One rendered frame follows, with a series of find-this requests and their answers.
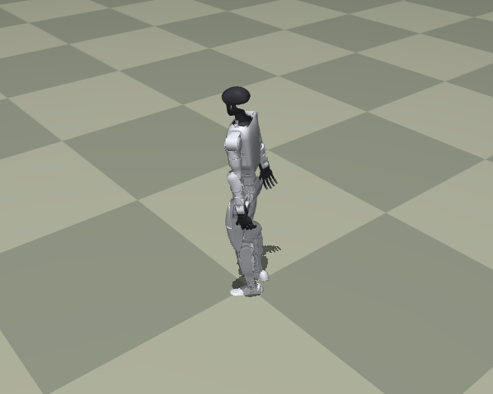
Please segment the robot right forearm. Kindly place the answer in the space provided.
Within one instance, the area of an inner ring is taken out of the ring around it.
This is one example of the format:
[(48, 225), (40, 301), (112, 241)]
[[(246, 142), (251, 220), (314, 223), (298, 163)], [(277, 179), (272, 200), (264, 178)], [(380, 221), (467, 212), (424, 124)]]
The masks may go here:
[(260, 144), (260, 165), (262, 169), (269, 166), (268, 157), (265, 155), (265, 146), (263, 140), (261, 141)]

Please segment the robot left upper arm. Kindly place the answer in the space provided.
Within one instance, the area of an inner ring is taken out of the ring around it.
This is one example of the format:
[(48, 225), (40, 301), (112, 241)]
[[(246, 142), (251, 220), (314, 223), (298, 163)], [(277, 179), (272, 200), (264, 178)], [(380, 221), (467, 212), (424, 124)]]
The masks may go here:
[[(224, 141), (224, 148), (228, 155), (228, 164), (232, 168), (228, 172), (228, 176), (235, 174), (238, 176), (239, 180), (242, 179), (242, 161), (241, 161), (241, 149), (242, 149), (242, 139), (240, 132), (231, 132)], [(227, 176), (227, 181), (228, 181)]]

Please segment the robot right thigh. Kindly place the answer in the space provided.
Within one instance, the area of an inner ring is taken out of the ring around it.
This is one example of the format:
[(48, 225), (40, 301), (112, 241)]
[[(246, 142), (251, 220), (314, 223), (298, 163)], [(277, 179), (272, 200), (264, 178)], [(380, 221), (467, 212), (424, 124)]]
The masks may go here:
[[(263, 181), (260, 180), (260, 191), (262, 189), (262, 186), (263, 186)], [(253, 221), (254, 214), (256, 211), (256, 203), (257, 203), (256, 201), (257, 201), (257, 198), (251, 202), (251, 207), (250, 207), (249, 213), (247, 214), (247, 216), (250, 217), (250, 219), (252, 220), (252, 223), (254, 224), (254, 226), (256, 225), (256, 228), (253, 228), (251, 230), (250, 229), (244, 230), (245, 235), (251, 239), (258, 237), (258, 235), (260, 234), (260, 226), (256, 222)]]

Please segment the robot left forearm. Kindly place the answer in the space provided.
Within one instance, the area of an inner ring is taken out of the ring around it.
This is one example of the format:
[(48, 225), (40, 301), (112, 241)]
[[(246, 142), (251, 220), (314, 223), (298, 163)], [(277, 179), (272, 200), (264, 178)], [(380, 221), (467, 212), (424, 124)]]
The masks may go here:
[(234, 205), (236, 207), (237, 214), (245, 214), (244, 206), (246, 205), (246, 199), (244, 197), (244, 185), (240, 182), (239, 178), (235, 174), (228, 176), (228, 183), (233, 193)]

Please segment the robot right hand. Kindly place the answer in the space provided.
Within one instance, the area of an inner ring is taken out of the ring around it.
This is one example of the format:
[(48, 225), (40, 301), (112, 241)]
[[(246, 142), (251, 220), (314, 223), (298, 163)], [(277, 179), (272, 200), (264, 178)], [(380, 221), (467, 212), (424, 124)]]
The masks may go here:
[(270, 165), (269, 165), (268, 167), (266, 167), (266, 168), (262, 169), (261, 165), (259, 164), (259, 168), (260, 168), (260, 176), (259, 176), (259, 178), (260, 178), (260, 180), (261, 180), (261, 178), (262, 178), (263, 184), (264, 184), (264, 186), (265, 186), (265, 188), (266, 188), (267, 190), (268, 190), (268, 188), (267, 188), (267, 186), (266, 186), (266, 184), (265, 184), (265, 181), (267, 182), (267, 184), (268, 184), (269, 188), (271, 189), (271, 186), (270, 186), (270, 184), (269, 184), (268, 178), (269, 178), (270, 183), (272, 184), (272, 186), (274, 186), (274, 183), (272, 182), (272, 180), (271, 180), (271, 177), (270, 177), (270, 176), (272, 176), (272, 178), (273, 178), (273, 180), (275, 181), (275, 183), (276, 183), (276, 184), (278, 184), (278, 182), (277, 182), (277, 181), (275, 180), (275, 178), (274, 178), (274, 175), (272, 174), (272, 171), (271, 171), (271, 169), (270, 169)]

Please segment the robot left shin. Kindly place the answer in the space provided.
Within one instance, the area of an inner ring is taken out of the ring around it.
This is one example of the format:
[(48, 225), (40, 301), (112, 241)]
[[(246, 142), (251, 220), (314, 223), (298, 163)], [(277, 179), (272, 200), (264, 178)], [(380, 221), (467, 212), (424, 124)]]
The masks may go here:
[[(239, 267), (247, 282), (248, 289), (254, 289), (256, 287), (254, 280), (254, 271), (256, 270), (256, 267), (253, 256), (253, 249), (249, 245), (244, 245), (239, 251), (239, 254), (236, 250), (235, 252)], [(251, 288), (249, 286), (251, 286)]]

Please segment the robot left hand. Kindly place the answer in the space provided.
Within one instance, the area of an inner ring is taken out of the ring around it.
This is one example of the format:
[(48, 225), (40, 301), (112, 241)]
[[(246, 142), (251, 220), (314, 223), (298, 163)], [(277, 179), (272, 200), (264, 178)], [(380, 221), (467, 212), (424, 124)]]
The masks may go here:
[(251, 230), (253, 228), (256, 228), (256, 225), (254, 226), (250, 217), (247, 216), (248, 211), (247, 211), (246, 205), (244, 206), (244, 210), (245, 210), (245, 214), (237, 214), (236, 225), (240, 224), (242, 230), (244, 230), (244, 229), (246, 229), (246, 230), (250, 229)]

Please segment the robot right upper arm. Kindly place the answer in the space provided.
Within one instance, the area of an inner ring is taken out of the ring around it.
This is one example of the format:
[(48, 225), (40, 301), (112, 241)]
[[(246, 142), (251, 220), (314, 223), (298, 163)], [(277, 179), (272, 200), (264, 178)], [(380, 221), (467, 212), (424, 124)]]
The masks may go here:
[[(257, 113), (257, 111), (246, 111), (246, 113), (251, 113), (252, 115), (254, 115), (256, 117), (257, 122), (258, 122), (258, 113)], [(259, 124), (258, 124), (258, 128), (259, 128)], [(261, 144), (262, 139), (261, 139), (261, 134), (260, 134), (260, 128), (259, 128), (259, 137), (260, 137), (260, 144)]]

